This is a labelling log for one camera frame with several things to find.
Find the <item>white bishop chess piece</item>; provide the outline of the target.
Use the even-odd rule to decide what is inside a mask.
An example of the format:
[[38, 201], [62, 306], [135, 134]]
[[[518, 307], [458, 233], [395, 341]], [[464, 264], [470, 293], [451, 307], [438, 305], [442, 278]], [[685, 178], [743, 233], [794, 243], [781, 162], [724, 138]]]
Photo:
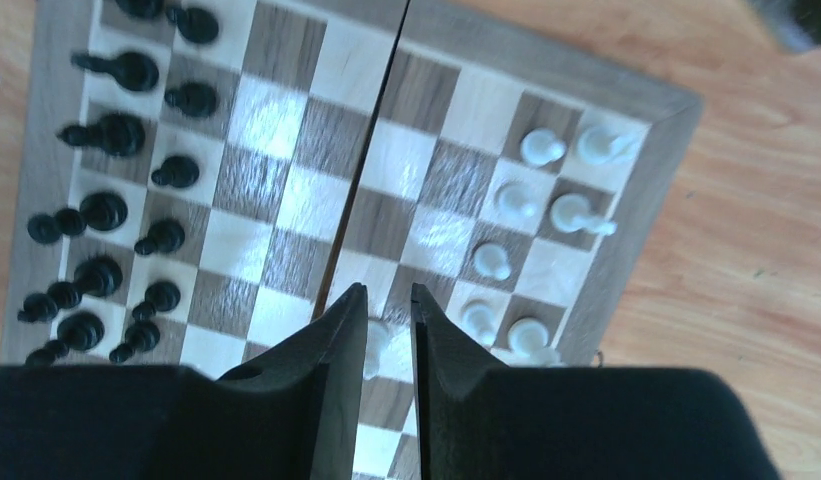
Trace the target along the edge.
[[637, 138], [610, 130], [602, 125], [585, 127], [576, 140], [576, 153], [589, 165], [631, 162], [638, 153]]

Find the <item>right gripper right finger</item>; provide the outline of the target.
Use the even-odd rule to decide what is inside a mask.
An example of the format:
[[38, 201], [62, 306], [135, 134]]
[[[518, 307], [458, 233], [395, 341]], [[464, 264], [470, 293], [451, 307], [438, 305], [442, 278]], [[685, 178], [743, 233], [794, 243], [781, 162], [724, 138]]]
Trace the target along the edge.
[[411, 317], [422, 477], [514, 479], [486, 384], [504, 363], [452, 322], [420, 283], [412, 285]]

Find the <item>white pawn chess piece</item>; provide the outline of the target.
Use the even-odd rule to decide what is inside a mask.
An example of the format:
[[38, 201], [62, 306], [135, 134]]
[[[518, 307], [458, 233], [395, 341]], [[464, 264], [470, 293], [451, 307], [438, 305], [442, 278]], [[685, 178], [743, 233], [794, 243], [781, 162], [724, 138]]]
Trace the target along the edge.
[[503, 245], [495, 242], [480, 244], [474, 251], [472, 263], [475, 271], [487, 278], [504, 281], [512, 274], [512, 265]]
[[520, 182], [503, 184], [496, 192], [495, 204], [502, 215], [511, 218], [532, 218], [539, 209], [534, 191]]
[[365, 358], [363, 364], [363, 379], [375, 378], [381, 368], [381, 359], [390, 343], [389, 329], [381, 322], [368, 321]]
[[537, 128], [520, 141], [520, 155], [524, 162], [542, 167], [562, 159], [567, 152], [565, 142], [551, 129]]
[[492, 346], [496, 340], [494, 320], [491, 306], [481, 300], [468, 302], [460, 316], [461, 325], [466, 333], [484, 347]]

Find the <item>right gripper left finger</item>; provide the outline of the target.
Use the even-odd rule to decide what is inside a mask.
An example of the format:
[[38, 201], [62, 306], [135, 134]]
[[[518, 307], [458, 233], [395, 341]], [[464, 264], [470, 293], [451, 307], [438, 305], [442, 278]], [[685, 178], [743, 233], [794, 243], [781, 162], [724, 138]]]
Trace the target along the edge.
[[348, 479], [367, 342], [354, 283], [317, 320], [226, 372], [235, 394], [221, 466], [239, 479]]

